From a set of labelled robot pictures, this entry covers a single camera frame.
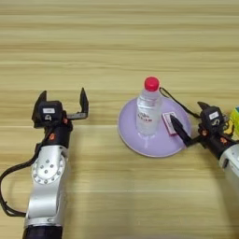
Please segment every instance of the white robot part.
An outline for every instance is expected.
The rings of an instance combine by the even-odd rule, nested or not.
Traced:
[[[68,173],[68,150],[62,146],[42,147],[33,164],[34,188],[25,219],[28,226],[63,226],[66,205],[64,190]]]

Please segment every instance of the plastic bottle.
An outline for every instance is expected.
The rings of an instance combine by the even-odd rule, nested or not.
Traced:
[[[137,99],[136,127],[143,135],[157,132],[162,118],[162,95],[159,91],[160,81],[156,77],[145,80],[145,88]]]

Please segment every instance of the small package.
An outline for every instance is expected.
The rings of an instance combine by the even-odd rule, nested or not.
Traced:
[[[174,126],[171,122],[171,118],[170,116],[174,116],[176,118],[176,113],[175,112],[168,112],[168,113],[163,113],[162,114],[162,119],[163,119],[163,122],[167,128],[167,131],[168,133],[173,136],[173,135],[176,135],[176,131],[174,129]]]
[[[239,136],[239,106],[231,113],[231,120],[234,124],[234,131]]]

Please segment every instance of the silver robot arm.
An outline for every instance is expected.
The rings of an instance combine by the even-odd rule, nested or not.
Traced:
[[[219,166],[224,170],[226,178],[239,196],[239,144],[223,152],[219,159]]]
[[[63,146],[42,147],[32,167],[34,188],[25,228],[34,225],[63,227],[67,174],[68,149]]]

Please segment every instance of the yellow object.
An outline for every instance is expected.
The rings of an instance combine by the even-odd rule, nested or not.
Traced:
[[[227,123],[227,130],[224,131],[225,134],[227,135],[231,135],[233,136],[233,133],[234,133],[234,124],[233,124],[233,121],[232,119],[229,120],[229,122]]]
[[[239,106],[231,113],[231,120],[234,124],[234,131],[239,136]]]

